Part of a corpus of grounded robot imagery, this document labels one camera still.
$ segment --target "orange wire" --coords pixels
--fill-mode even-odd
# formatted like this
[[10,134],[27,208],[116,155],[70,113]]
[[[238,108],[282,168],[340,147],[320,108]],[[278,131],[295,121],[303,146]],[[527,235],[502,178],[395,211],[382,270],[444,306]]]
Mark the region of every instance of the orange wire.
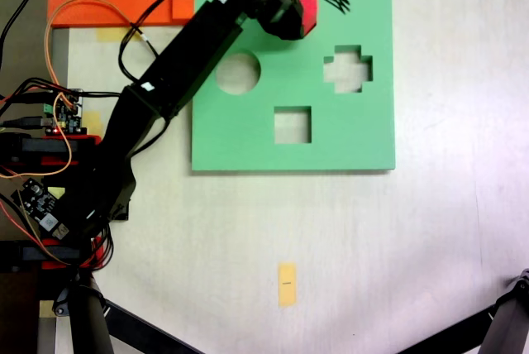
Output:
[[10,175],[10,176],[6,176],[6,175],[0,174],[0,178],[14,179],[14,178],[17,178],[17,177],[20,177],[20,176],[52,176],[52,175],[60,174],[61,172],[63,172],[64,170],[66,170],[69,167],[69,165],[72,163],[72,157],[73,157],[73,155],[72,155],[72,146],[69,144],[68,138],[64,134],[62,128],[59,125],[59,122],[57,121],[56,108],[57,108],[57,102],[59,102],[60,98],[62,98],[63,100],[66,100],[68,102],[68,99],[66,99],[66,97],[64,96],[64,94],[62,92],[57,95],[57,97],[55,98],[55,101],[53,102],[53,119],[55,121],[55,125],[57,126],[57,129],[59,129],[60,134],[64,138],[64,143],[66,143],[66,147],[68,147],[68,162],[66,163],[66,165],[63,166],[60,170],[56,170],[55,172],[47,172],[47,173],[44,173],[44,174],[43,173],[25,172],[23,174],[15,174],[15,175]]
[[50,77],[52,81],[56,84],[59,83],[59,79],[57,79],[57,75],[55,75],[55,71],[53,69],[53,65],[51,64],[51,58],[50,58],[50,33],[51,33],[51,25],[53,24],[53,21],[59,14],[59,12],[66,6],[72,3],[76,2],[93,2],[99,5],[103,5],[106,7],[112,8],[114,11],[117,12],[118,15],[120,15],[123,20],[125,20],[127,23],[132,24],[132,21],[125,15],[125,13],[119,9],[115,4],[112,2],[109,2],[107,0],[67,0],[60,4],[51,14],[50,19],[48,20],[48,24],[46,25],[46,30],[44,34],[44,57],[46,60],[46,67],[48,68],[48,72],[50,73]]
[[26,234],[36,245],[38,246],[41,246],[39,244],[39,242],[29,233],[27,232],[26,230],[24,230],[22,227],[19,226],[19,224],[15,221],[15,219],[13,219],[13,217],[9,214],[9,212],[6,210],[6,207],[4,207],[3,205],[3,202],[0,201],[0,208],[2,209],[2,211],[5,213],[5,215],[7,216],[7,218],[11,221],[11,223],[13,223],[15,225],[16,228],[18,228],[21,232],[23,232],[24,234]]
[[[20,195],[20,191],[18,191],[18,196],[21,200],[21,203],[22,203],[22,198],[21,198],[21,195]],[[4,212],[4,214],[6,215],[7,219],[9,219],[9,221],[15,225],[16,228],[18,228],[18,230],[20,230],[21,232],[23,232],[26,236],[28,236],[28,238],[30,238],[40,249],[42,249],[42,251],[44,251],[49,257],[51,257],[52,259],[54,259],[55,261],[58,261],[59,263],[65,265],[65,266],[71,266],[70,263],[66,263],[65,261],[62,261],[61,259],[59,259],[58,257],[54,256],[51,254],[50,251],[48,251],[45,247],[45,245],[42,243],[42,241],[40,240],[40,238],[36,235],[35,233],[35,230],[33,230],[33,227],[31,226],[30,224],[30,221],[27,217],[27,213],[26,213],[26,209],[24,208],[24,205],[22,203],[22,211],[24,212],[24,217],[26,218],[26,221],[27,221],[27,224],[29,224],[29,226],[31,227],[31,230],[33,230],[33,233],[35,234],[35,236],[33,237],[27,230],[25,230],[23,227],[21,227],[17,221],[9,214],[9,212],[6,210],[6,208],[4,207],[3,205],[3,202],[0,201],[0,208],[2,209],[2,211]],[[94,254],[92,254],[83,264],[81,264],[81,267],[87,267],[90,262],[92,261],[94,257]]]

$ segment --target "robotic arm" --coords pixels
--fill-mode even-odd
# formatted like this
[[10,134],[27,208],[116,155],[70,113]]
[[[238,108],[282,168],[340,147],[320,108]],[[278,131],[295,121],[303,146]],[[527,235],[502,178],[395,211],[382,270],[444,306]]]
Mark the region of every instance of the robotic arm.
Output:
[[302,39],[316,25],[315,11],[301,0],[205,2],[141,78],[123,89],[94,157],[55,205],[55,237],[67,242],[95,237],[128,204],[136,186],[132,152],[156,119],[170,120],[193,98],[246,18],[285,40]]

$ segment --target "green shape sorter board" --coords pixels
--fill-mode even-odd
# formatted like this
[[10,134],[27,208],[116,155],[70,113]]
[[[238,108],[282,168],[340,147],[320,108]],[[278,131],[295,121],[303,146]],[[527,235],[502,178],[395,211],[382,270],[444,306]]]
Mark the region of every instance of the green shape sorter board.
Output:
[[[392,0],[349,0],[341,14],[318,0],[317,26],[283,41],[247,20],[224,58],[251,53],[257,85],[242,95],[222,91],[215,71],[193,99],[193,170],[391,170],[393,127]],[[196,8],[203,0],[197,0]],[[336,49],[360,50],[372,62],[358,93],[336,93],[323,80]],[[310,109],[310,143],[276,144],[274,113]]]

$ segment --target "table surface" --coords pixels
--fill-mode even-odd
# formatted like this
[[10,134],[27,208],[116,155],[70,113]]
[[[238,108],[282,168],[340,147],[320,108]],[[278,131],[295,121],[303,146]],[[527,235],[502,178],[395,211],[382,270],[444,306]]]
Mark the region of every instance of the table surface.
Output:
[[[393,353],[490,305],[529,265],[527,22],[527,0],[393,0],[387,174],[194,174],[187,108],[133,161],[103,293],[206,353]],[[68,85],[122,88],[117,47],[71,30]],[[132,44],[131,70],[150,62]],[[86,108],[105,120],[112,101]],[[281,309],[284,261],[298,302]]]

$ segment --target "yellow sticky note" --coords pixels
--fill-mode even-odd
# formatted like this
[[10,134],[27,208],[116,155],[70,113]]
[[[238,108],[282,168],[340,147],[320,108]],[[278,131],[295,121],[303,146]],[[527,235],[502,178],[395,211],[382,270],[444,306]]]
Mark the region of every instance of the yellow sticky note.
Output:
[[[129,27],[98,27],[96,39],[98,42],[122,42],[123,37],[129,31]],[[139,41],[139,36],[133,36],[131,41]]]
[[279,307],[288,307],[296,303],[296,265],[279,263]]
[[83,127],[87,128],[89,135],[102,137],[103,127],[100,112],[83,112]]
[[51,195],[53,195],[56,199],[60,199],[64,192],[66,191],[66,189],[64,187],[49,187],[48,188],[48,191],[50,192]]

